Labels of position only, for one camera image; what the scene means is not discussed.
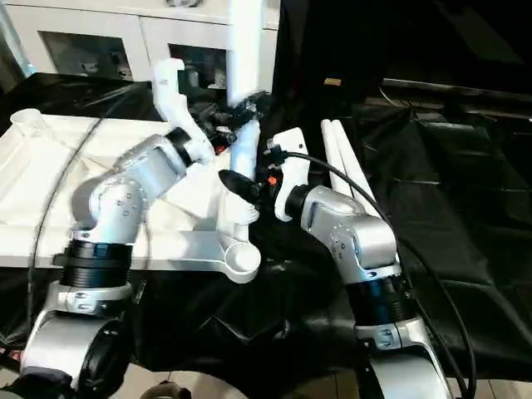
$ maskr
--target floor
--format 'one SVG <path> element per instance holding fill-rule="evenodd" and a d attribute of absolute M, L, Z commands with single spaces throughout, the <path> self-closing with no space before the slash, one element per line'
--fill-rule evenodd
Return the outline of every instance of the floor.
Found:
<path fill-rule="evenodd" d="M 0 387 L 15 380 L 16 374 L 0 371 Z M 149 372 L 130 365 L 122 388 L 112 399 L 139 398 L 147 389 L 163 381 L 173 381 L 188 388 L 194 399 L 247 399 L 229 384 L 198 372 Z M 451 388 L 458 396 L 456 381 Z M 479 380 L 476 399 L 529 399 L 532 397 L 532 383 L 502 380 Z M 329 377 L 308 382 L 284 399 L 358 399 L 357 384 L 353 372 L 337 373 Z"/>

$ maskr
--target circular hole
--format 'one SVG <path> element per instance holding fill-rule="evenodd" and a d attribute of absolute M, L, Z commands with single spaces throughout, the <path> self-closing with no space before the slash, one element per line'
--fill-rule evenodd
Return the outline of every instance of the circular hole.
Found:
<path fill-rule="evenodd" d="M 260 252 L 252 244 L 236 244 L 225 254 L 225 262 L 238 274 L 253 272 L 260 264 Z"/>

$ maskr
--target white cabinet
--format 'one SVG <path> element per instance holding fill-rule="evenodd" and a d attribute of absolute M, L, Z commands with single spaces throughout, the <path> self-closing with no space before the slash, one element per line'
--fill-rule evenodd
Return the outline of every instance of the white cabinet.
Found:
<path fill-rule="evenodd" d="M 6 9 L 39 72 L 151 79 L 137 16 L 13 5 Z"/>
<path fill-rule="evenodd" d="M 181 58 L 198 86 L 225 88 L 229 27 L 213 23 L 140 19 L 152 64 L 168 57 Z M 261 37 L 260 89 L 271 91 L 277 33 L 264 29 Z"/>
<path fill-rule="evenodd" d="M 192 8 L 164 0 L 0 1 L 36 71 L 146 81 L 157 61 L 178 57 L 194 85 L 226 87 L 229 0 Z M 273 85 L 277 3 L 265 1 L 259 69 L 265 91 Z"/>

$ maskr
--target table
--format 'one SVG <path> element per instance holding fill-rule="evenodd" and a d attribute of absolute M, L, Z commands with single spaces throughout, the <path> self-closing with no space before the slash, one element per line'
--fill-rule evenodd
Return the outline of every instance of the table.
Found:
<path fill-rule="evenodd" d="M 91 102 L 125 84 L 36 74 L 0 99 L 0 131 L 14 111 L 27 107 L 98 116 L 109 102 Z M 444 279 L 470 331 L 479 377 L 530 381 L 531 127 L 481 117 L 448 121 L 408 108 L 278 101 L 263 122 L 263 138 L 301 126 L 309 153 L 324 159 L 319 132 L 324 116 L 342 120 L 397 235 L 415 245 Z M 148 86 L 113 117 L 159 120 Z M 310 180 L 322 183 L 327 176 L 312 169 Z M 325 248 L 267 214 L 252 225 L 250 236 L 263 264 L 249 284 L 212 273 L 131 274 L 132 283 L 147 279 L 143 298 L 131 311 L 135 356 L 143 366 L 207 372 L 248 397 L 273 397 L 353 364 L 358 350 L 352 315 Z M 441 293 L 406 255 L 416 295 L 466 365 Z M 4 345 L 23 344 L 25 278 L 23 269 L 0 268 Z M 56 278 L 57 271 L 37 271 L 40 300 Z"/>

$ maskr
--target shelf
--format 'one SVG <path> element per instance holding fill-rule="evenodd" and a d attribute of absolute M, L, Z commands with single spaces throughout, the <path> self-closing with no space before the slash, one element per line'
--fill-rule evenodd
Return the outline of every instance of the shelf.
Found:
<path fill-rule="evenodd" d="M 183 21 L 229 24 L 229 0 L 204 0 L 198 7 L 168 7 L 165 0 L 0 0 L 14 6 L 113 12 Z M 265 0 L 264 29 L 278 30 L 281 0 Z"/>

